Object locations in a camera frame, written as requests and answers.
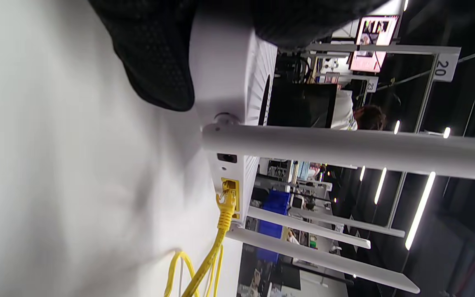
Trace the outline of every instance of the person's hair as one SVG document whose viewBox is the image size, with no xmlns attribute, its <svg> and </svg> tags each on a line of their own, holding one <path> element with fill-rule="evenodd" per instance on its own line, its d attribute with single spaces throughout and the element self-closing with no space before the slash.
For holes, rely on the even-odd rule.
<svg viewBox="0 0 475 297">
<path fill-rule="evenodd" d="M 359 130 L 382 130 L 386 125 L 386 115 L 377 105 L 363 107 L 362 115 L 357 120 Z"/>
</svg>

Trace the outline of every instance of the white table surface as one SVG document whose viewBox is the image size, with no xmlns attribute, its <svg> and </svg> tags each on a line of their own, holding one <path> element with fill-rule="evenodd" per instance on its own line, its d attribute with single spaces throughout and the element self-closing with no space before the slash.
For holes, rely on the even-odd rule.
<svg viewBox="0 0 475 297">
<path fill-rule="evenodd" d="M 161 296 L 218 215 L 195 110 L 139 99 L 86 1 L 0 3 L 0 297 Z"/>
</svg>

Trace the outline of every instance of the cable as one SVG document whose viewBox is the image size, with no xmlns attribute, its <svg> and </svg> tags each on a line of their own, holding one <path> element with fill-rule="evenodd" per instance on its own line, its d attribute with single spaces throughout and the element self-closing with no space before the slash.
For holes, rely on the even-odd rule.
<svg viewBox="0 0 475 297">
<path fill-rule="evenodd" d="M 210 292 L 210 287 L 212 286 L 212 280 L 214 278 L 214 270 L 217 269 L 215 277 L 215 288 L 214 288 L 214 297 L 217 295 L 217 286 L 219 285 L 219 274 L 221 272 L 221 263 L 223 261 L 223 240 L 225 235 L 230 230 L 230 224 L 232 222 L 232 215 L 234 215 L 235 205 L 236 205 L 236 196 L 239 191 L 239 186 L 236 181 L 226 180 L 223 182 L 223 193 L 221 195 L 216 194 L 217 206 L 219 207 L 219 222 L 217 223 L 217 235 L 215 237 L 215 242 L 210 249 L 208 255 L 206 255 L 203 263 L 199 267 L 199 270 L 194 274 L 194 269 L 190 258 L 185 254 L 185 252 L 177 252 L 170 263 L 170 269 L 168 271 L 168 282 L 166 284 L 166 291 L 164 292 L 165 297 L 169 297 L 172 287 L 173 287 L 173 278 L 175 274 L 175 266 L 177 265 L 178 259 L 181 257 L 186 262 L 190 275 L 192 275 L 192 280 L 184 291 L 182 297 L 199 297 L 198 287 L 200 282 L 205 277 L 206 273 L 212 269 L 211 277 L 209 280 L 209 288 L 207 291 L 207 297 Z M 219 262 L 218 267 L 215 268 L 215 258 L 217 252 L 219 251 Z"/>
</svg>

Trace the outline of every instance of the blue bin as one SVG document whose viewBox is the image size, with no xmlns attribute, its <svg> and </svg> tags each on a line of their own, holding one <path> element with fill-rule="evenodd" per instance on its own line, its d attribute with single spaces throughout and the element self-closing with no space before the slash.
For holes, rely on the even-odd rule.
<svg viewBox="0 0 475 297">
<path fill-rule="evenodd" d="M 263 205 L 263 209 L 275 212 L 277 214 L 287 215 L 287 205 L 289 204 L 289 199 L 290 193 L 272 190 L 269 193 L 267 201 Z M 283 226 L 259 220 L 258 232 L 275 238 L 281 238 Z M 258 248 L 256 256 L 259 260 L 276 263 L 278 253 L 272 252 L 271 250 L 264 250 L 262 248 Z"/>
</svg>

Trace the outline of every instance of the person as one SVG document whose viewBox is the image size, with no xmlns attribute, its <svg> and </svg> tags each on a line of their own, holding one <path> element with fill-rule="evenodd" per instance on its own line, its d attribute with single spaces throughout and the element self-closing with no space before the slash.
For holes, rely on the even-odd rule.
<svg viewBox="0 0 475 297">
<path fill-rule="evenodd" d="M 289 229 L 289 234 L 287 235 L 287 241 L 290 242 L 290 243 L 293 243 L 293 244 L 300 245 L 300 243 L 298 242 L 298 239 L 296 239 L 296 237 L 294 236 L 294 233 L 292 233 L 291 229 Z"/>
<path fill-rule="evenodd" d="M 365 105 L 353 111 L 352 92 L 338 90 L 331 129 L 334 130 L 382 130 L 386 115 L 376 105 Z"/>
</svg>

